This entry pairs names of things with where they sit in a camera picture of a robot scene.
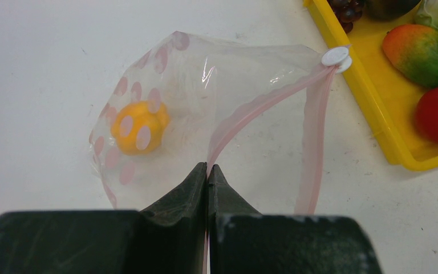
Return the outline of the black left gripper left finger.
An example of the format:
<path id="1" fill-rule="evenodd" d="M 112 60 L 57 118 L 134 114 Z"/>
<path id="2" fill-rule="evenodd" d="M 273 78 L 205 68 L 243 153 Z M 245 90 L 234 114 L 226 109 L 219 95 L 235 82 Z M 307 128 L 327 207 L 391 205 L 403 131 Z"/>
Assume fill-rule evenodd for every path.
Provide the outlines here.
<path id="1" fill-rule="evenodd" d="M 141 211 L 0 216 L 0 273 L 205 273 L 206 164 Z"/>

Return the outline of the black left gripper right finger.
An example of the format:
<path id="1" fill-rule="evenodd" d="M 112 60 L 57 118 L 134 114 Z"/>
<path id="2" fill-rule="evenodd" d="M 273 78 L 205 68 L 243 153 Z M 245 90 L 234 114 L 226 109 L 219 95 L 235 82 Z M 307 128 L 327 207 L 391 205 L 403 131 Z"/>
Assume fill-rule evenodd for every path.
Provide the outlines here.
<path id="1" fill-rule="evenodd" d="M 352 218 L 264 215 L 227 182 L 208 179 L 211 273 L 381 273 L 374 248 Z"/>

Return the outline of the yellow bell pepper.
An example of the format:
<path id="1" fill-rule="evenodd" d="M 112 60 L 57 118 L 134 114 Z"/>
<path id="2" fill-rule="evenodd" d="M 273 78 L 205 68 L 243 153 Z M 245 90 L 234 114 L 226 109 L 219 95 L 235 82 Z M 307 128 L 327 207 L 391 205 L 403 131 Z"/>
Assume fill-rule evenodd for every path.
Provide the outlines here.
<path id="1" fill-rule="evenodd" d="M 156 112 L 150 111 L 150 106 L 147 100 L 134 102 L 117 113 L 111 135 L 123 154 L 144 155 L 161 146 L 170 116 L 164 103 Z"/>

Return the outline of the clear pink-dotted zip bag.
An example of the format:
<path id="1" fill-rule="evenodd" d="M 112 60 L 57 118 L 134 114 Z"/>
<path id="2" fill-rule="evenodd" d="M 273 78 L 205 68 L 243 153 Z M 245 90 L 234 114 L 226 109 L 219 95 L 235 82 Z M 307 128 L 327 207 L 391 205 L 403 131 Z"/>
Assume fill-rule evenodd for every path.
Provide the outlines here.
<path id="1" fill-rule="evenodd" d="M 119 79 L 90 137 L 92 161 L 113 207 L 141 211 L 206 164 L 206 267 L 210 267 L 208 179 L 217 159 L 249 123 L 300 91 L 300 186 L 294 215 L 312 215 L 322 181 L 326 106 L 334 76 L 352 65 L 348 46 L 320 54 L 306 46 L 249 47 L 174 32 Z M 117 113 L 147 100 L 170 122 L 156 150 L 128 156 L 111 135 Z"/>

